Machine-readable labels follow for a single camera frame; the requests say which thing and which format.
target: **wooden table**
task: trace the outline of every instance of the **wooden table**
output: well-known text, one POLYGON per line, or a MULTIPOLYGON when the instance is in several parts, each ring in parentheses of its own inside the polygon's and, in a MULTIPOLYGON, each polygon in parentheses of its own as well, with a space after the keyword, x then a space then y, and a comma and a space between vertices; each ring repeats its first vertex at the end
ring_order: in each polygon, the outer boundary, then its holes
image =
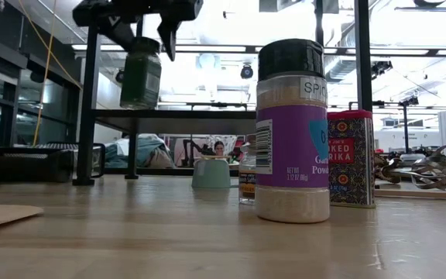
POLYGON ((190 178, 0 185, 45 215, 0 227, 0 278, 446 278, 446 201, 383 198, 291 225, 190 178))

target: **black table leg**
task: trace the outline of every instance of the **black table leg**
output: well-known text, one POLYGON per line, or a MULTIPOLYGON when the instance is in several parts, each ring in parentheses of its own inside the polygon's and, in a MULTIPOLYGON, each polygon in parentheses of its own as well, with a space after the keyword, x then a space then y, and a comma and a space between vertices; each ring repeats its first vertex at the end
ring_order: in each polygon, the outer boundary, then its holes
POLYGON ((137 172, 137 121, 132 121, 129 134, 129 165, 125 179, 139 179, 137 172))
POLYGON ((87 52, 84 71, 84 90, 82 91, 81 130, 78 147, 77 179, 73 185, 94 185, 91 179, 92 172, 92 146, 94 143, 95 117, 93 109, 96 106, 98 95, 98 77, 101 42, 98 40, 97 26, 89 26, 87 37, 87 52))

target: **ceiling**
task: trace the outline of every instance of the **ceiling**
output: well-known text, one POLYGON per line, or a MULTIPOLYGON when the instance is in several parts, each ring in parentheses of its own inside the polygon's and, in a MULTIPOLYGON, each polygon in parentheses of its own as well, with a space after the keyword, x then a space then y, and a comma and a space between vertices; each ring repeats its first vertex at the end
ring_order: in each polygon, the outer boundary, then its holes
MULTIPOLYGON (((19 7, 18 0, 7 0, 19 7)), ((53 0, 22 0, 31 18, 50 30, 53 0)), ((80 0, 60 0, 55 32, 63 43, 84 43, 87 30, 76 27, 71 10, 80 0)), ((324 41, 328 46, 353 47, 353 0, 338 0, 339 13, 324 16, 324 41)), ((370 0, 370 41, 374 47, 446 47, 446 12, 401 12, 414 7, 412 0, 370 0)), ((440 7, 446 8, 446 2, 440 7)), ((158 15, 144 19, 144 36, 159 39, 158 15)), ((284 38, 313 39, 314 6, 303 0, 280 12, 259 12, 259 0, 204 0, 199 17, 184 22, 178 44, 262 46, 284 38)), ((163 102, 255 102, 257 77, 241 79, 243 64, 257 70, 257 55, 178 53, 171 62, 161 54, 163 102)), ((417 95, 423 105, 446 105, 446 58, 384 57, 393 69, 372 82, 373 99, 399 101, 417 95)), ((114 77, 125 60, 124 53, 101 54, 101 71, 114 77)), ((348 57, 325 57, 325 67, 339 64, 346 71, 328 85, 329 102, 344 105, 356 100, 355 62, 348 57)))

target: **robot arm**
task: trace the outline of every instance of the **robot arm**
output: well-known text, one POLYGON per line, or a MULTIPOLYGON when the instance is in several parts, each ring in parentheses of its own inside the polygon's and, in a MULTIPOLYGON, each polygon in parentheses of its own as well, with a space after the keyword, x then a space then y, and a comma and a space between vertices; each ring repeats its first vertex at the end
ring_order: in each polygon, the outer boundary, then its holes
POLYGON ((180 24, 196 19, 202 4, 203 0, 83 0, 74 8, 73 17, 78 26, 96 25, 100 34, 130 51, 135 38, 130 24, 146 14, 158 13, 158 33, 173 61, 180 24))

